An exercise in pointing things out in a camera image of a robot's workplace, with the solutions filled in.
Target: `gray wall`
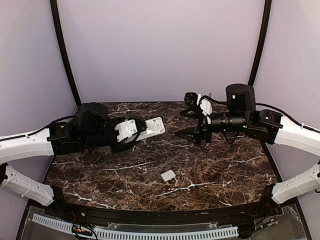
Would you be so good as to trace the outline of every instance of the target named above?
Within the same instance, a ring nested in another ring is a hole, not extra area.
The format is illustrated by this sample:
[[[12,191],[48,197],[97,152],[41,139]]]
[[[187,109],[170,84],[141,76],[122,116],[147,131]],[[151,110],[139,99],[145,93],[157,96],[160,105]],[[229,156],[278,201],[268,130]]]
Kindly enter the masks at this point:
[[[83,102],[182,101],[248,81],[264,1],[59,1]]]
[[[0,2],[0,136],[38,129],[75,112],[48,0]],[[51,158],[10,164],[42,181]],[[0,189],[0,239],[14,240],[27,199]]]
[[[273,1],[257,74],[258,102],[277,106],[298,121],[320,128],[320,2]],[[319,156],[270,146],[284,180],[313,166]],[[320,195],[299,197],[313,239],[320,239]]]

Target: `marble tabletop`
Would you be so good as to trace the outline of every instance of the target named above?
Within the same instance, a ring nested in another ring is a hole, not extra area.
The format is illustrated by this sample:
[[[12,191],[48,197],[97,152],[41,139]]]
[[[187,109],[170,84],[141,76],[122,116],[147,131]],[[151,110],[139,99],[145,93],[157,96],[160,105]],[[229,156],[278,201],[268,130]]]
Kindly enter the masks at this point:
[[[256,202],[265,186],[277,181],[259,141],[240,135],[228,145],[212,135],[210,151],[174,135],[194,127],[182,117],[183,102],[106,103],[109,116],[162,117],[166,133],[112,154],[109,147],[92,153],[56,156],[45,180],[62,188],[69,203],[136,211],[185,211]],[[213,112],[223,106],[212,105]],[[173,170],[175,179],[161,174]]]

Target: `robotic hand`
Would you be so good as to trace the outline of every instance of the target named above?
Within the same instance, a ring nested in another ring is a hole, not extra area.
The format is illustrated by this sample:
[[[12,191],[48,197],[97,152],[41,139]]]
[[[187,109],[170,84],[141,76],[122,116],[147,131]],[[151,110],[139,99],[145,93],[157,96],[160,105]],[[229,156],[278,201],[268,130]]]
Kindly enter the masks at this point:
[[[176,136],[200,146],[202,140],[207,144],[211,142],[212,133],[222,133],[230,143],[225,132],[234,132],[236,137],[243,132],[268,144],[287,145],[320,156],[320,130],[297,122],[278,108],[256,103],[252,86],[229,85],[226,102],[199,96],[194,92],[186,93],[184,100],[188,108],[180,113],[184,117],[198,119],[196,128],[180,130]],[[202,105],[209,101],[226,105],[228,111],[214,115],[204,112]],[[269,109],[257,111],[256,105],[274,108],[278,112]],[[320,161],[294,178],[267,186],[260,202],[263,206],[276,206],[317,188],[320,188]]]
[[[131,149],[139,140],[163,134],[161,117],[149,120],[110,118],[106,106],[84,103],[75,116],[67,116],[34,132],[0,137],[0,187],[44,206],[64,200],[62,190],[24,176],[7,164],[35,156],[54,156],[84,152],[110,146],[112,153]]]

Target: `black post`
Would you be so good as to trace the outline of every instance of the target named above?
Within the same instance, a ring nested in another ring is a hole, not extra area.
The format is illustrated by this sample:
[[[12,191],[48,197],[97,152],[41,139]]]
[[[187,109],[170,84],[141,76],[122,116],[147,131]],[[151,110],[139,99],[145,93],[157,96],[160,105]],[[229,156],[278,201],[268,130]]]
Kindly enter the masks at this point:
[[[272,2],[272,0],[265,0],[265,2],[264,2],[264,11],[263,11],[259,40],[258,40],[258,44],[256,47],[252,70],[251,70],[251,74],[250,74],[249,81],[248,81],[248,85],[250,85],[250,86],[253,86],[255,83],[260,60],[261,60],[261,55],[262,55],[262,52],[264,49],[266,35],[267,35],[267,29],[268,29],[268,23],[269,23],[269,17],[270,17],[270,11],[271,11],[271,2]]]
[[[81,103],[80,96],[79,96],[77,86],[76,86],[76,82],[75,82],[75,79],[74,79],[74,76],[72,74],[72,70],[70,67],[70,62],[69,62],[69,58],[68,58],[68,54],[67,54],[65,41],[64,41],[64,35],[62,33],[62,28],[61,28],[61,23],[60,23],[57,0],[50,0],[50,4],[51,4],[51,12],[52,12],[52,18],[53,18],[53,23],[54,23],[54,28],[55,28],[55,34],[56,34],[56,38],[57,38],[57,41],[59,44],[60,54],[61,54],[61,58],[62,58],[63,65],[64,65],[64,70],[65,70],[66,76],[69,81],[69,85],[70,85],[70,88],[71,88],[71,91],[73,94],[74,101],[75,101],[77,107],[79,108],[82,103]]]

